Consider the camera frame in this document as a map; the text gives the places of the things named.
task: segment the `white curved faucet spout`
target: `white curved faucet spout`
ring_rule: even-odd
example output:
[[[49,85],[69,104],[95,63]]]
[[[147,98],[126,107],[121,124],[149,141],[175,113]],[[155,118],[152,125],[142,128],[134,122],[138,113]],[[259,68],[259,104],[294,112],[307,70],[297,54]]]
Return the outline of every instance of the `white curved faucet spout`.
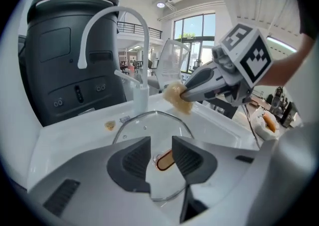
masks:
[[[80,56],[79,56],[79,61],[78,61],[78,68],[79,69],[85,69],[87,67],[87,62],[86,62],[86,55],[85,55],[85,49],[86,49],[86,41],[88,38],[89,31],[91,27],[94,25],[94,23],[99,20],[101,17],[103,17],[106,14],[112,13],[112,12],[117,12],[117,11],[126,11],[134,15],[141,23],[143,30],[144,30],[144,55],[148,55],[149,51],[149,45],[150,45],[150,34],[149,34],[149,28],[148,25],[146,24],[146,21],[144,18],[135,10],[127,7],[122,7],[122,6],[113,6],[109,7],[106,9],[101,10],[100,12],[96,13],[86,24],[83,34],[82,34],[82,39],[81,39],[81,48],[80,48]],[[148,57],[144,56],[143,58],[143,65],[144,67],[147,67],[148,65]],[[143,87],[147,88],[148,86],[148,72],[145,70],[143,71],[142,75],[142,80],[143,80]]]

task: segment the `white mesh chair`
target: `white mesh chair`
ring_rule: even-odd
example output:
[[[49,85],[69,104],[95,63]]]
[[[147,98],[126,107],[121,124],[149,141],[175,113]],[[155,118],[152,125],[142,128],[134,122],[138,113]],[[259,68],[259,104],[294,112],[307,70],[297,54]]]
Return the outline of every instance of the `white mesh chair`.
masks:
[[[188,52],[189,48],[183,43],[168,39],[154,70],[155,75],[148,77],[148,85],[162,91],[174,81],[182,82],[180,68]]]

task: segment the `mesh chair backrest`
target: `mesh chair backrest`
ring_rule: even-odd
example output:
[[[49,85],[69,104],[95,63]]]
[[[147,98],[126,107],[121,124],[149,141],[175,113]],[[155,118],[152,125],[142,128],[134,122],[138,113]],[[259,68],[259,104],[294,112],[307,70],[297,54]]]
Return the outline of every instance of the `mesh chair backrest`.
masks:
[[[166,41],[155,71],[161,90],[171,82],[182,81],[180,67],[188,52],[189,49],[181,42]]]

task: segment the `black sleeve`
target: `black sleeve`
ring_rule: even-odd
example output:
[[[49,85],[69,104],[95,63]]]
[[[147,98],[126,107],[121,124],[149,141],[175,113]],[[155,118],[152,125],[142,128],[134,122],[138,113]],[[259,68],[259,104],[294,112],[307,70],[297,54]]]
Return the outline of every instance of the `black sleeve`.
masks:
[[[298,1],[299,17],[300,17],[300,33],[304,33],[313,40],[316,39],[318,29],[312,18],[307,13],[301,0]]]

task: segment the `ceiling light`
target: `ceiling light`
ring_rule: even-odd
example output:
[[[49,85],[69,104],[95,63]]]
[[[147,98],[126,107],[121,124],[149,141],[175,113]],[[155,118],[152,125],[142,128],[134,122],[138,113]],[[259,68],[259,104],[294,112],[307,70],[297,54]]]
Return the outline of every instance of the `ceiling light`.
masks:
[[[285,43],[283,43],[283,42],[281,42],[281,41],[279,41],[277,39],[274,39],[272,37],[267,37],[267,40],[270,40],[270,41],[272,41],[272,42],[274,42],[274,43],[276,43],[276,44],[278,44],[278,45],[280,45],[280,46],[282,46],[282,47],[284,47],[284,48],[286,48],[286,49],[288,49],[288,50],[290,50],[292,52],[296,52],[297,51],[295,48],[292,48],[288,44],[285,44]]]
[[[159,8],[164,8],[164,7],[165,7],[165,4],[162,3],[162,2],[159,2],[159,3],[158,3],[158,7],[159,7]]]

